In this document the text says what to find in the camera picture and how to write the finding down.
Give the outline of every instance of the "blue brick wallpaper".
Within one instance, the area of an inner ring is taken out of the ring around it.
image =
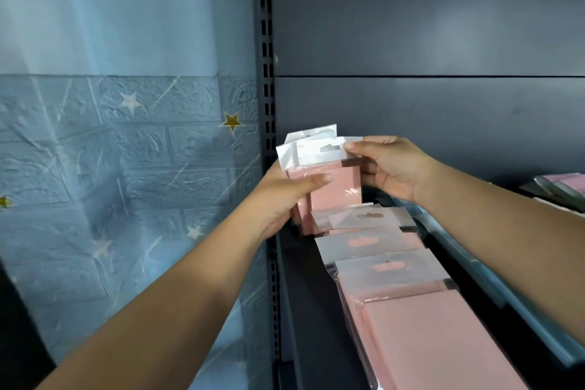
[[[57,362],[258,183],[256,102],[233,77],[0,76],[0,256]],[[266,277],[262,247],[193,389],[271,387]]]

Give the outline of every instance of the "gray shelf back panel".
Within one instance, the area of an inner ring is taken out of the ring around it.
[[[585,171],[585,79],[277,77],[277,143],[337,123],[339,135],[408,137],[491,182]]]
[[[585,0],[273,0],[276,76],[585,76]]]

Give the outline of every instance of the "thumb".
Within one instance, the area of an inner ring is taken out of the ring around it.
[[[343,147],[351,153],[357,154],[358,156],[365,156],[374,161],[379,159],[385,151],[388,151],[387,144],[367,141],[346,142]]]
[[[307,176],[303,179],[297,179],[292,181],[292,188],[294,190],[295,198],[298,200],[311,191],[318,190],[321,187],[327,185],[333,177],[330,173]]]

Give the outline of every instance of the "hand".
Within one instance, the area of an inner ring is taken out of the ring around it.
[[[417,192],[439,165],[408,139],[398,136],[367,136],[361,142],[347,142],[345,149],[371,159],[362,165],[363,185],[415,203]]]
[[[288,179],[276,161],[241,206],[254,210],[261,226],[262,241],[274,236],[287,223],[299,199],[329,182],[331,176],[327,173]]]

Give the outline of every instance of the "white star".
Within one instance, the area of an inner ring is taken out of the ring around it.
[[[195,228],[187,227],[186,229],[189,230],[186,235],[194,241],[199,239],[199,236],[203,236],[203,233],[201,232],[201,225],[197,225]]]
[[[106,239],[105,231],[102,231],[102,238],[96,241],[92,241],[93,244],[96,246],[95,253],[93,254],[94,258],[97,259],[100,256],[104,256],[105,258],[108,257],[108,248],[112,245],[111,240]]]
[[[127,94],[123,94],[123,93],[120,93],[120,94],[122,95],[122,98],[124,100],[122,101],[122,103],[119,106],[128,108],[133,116],[134,116],[134,110],[136,108],[138,108],[138,107],[144,108],[144,105],[142,105],[140,102],[138,102],[136,100],[136,92],[130,94],[129,96]]]

